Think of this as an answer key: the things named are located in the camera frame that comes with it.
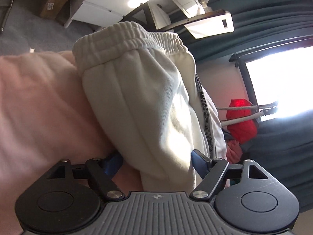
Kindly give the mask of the teal right curtain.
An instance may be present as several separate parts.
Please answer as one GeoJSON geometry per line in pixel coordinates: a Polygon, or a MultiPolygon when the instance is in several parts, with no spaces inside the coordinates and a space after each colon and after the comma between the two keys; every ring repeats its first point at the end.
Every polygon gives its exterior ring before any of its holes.
{"type": "Polygon", "coordinates": [[[312,118],[263,121],[241,149],[297,197],[301,212],[312,209],[312,118]]]}

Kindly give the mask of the cream white sweatpants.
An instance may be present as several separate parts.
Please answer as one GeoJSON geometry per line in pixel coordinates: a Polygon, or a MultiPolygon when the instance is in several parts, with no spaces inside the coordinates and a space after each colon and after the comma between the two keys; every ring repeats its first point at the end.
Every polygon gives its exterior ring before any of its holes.
{"type": "Polygon", "coordinates": [[[80,38],[73,55],[97,121],[144,190],[189,193],[193,150],[226,157],[216,106],[176,33],[116,23],[80,38]]]}

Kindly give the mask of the teal left curtain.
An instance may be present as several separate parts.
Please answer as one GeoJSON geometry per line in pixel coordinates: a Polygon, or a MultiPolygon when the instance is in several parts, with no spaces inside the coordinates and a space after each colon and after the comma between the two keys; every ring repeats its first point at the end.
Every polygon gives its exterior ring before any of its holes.
{"type": "Polygon", "coordinates": [[[209,0],[207,5],[230,12],[234,31],[195,39],[186,28],[176,28],[198,63],[312,34],[312,0],[209,0]]]}

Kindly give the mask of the window with dark frame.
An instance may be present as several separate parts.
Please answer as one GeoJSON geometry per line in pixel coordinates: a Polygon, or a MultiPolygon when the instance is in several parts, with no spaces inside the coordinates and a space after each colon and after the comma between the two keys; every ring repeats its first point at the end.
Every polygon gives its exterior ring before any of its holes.
{"type": "Polygon", "coordinates": [[[260,121],[312,110],[312,37],[271,43],[231,55],[254,105],[275,103],[276,112],[260,121]]]}

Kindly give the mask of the teal curtain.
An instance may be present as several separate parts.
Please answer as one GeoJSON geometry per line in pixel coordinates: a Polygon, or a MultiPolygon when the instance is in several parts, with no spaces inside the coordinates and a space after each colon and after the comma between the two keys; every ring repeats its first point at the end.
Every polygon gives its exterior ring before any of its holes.
{"type": "Polygon", "coordinates": [[[198,63],[312,34],[312,0],[209,0],[207,5],[230,12],[234,31],[195,39],[186,28],[176,28],[198,63]]]}
{"type": "Polygon", "coordinates": [[[263,121],[241,149],[297,197],[301,212],[312,209],[312,118],[263,121]]]}

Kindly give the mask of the pink garment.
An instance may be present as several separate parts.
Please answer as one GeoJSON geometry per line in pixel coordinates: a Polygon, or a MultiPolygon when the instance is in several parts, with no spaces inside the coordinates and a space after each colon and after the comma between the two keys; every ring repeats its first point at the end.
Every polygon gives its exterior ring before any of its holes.
{"type": "Polygon", "coordinates": [[[241,160],[242,157],[242,149],[238,141],[232,139],[226,142],[227,144],[227,160],[231,164],[236,164],[241,160]]]}

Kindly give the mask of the white black chair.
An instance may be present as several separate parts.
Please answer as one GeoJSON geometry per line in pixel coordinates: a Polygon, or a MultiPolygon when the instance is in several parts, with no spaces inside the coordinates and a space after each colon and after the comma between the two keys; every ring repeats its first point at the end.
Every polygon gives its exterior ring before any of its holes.
{"type": "Polygon", "coordinates": [[[195,39],[234,32],[232,15],[225,10],[217,10],[185,18],[172,23],[159,6],[152,2],[141,4],[122,17],[122,22],[136,22],[145,30],[152,32],[171,32],[184,27],[195,39]]]}

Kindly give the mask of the pastel tie-dye bed cover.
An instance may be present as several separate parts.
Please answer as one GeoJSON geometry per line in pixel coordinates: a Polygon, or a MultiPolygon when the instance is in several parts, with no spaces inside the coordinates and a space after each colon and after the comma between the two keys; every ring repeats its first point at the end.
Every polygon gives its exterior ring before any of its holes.
{"type": "Polygon", "coordinates": [[[90,107],[71,51],[1,57],[1,234],[20,234],[17,198],[62,159],[105,158],[127,139],[90,107]]]}

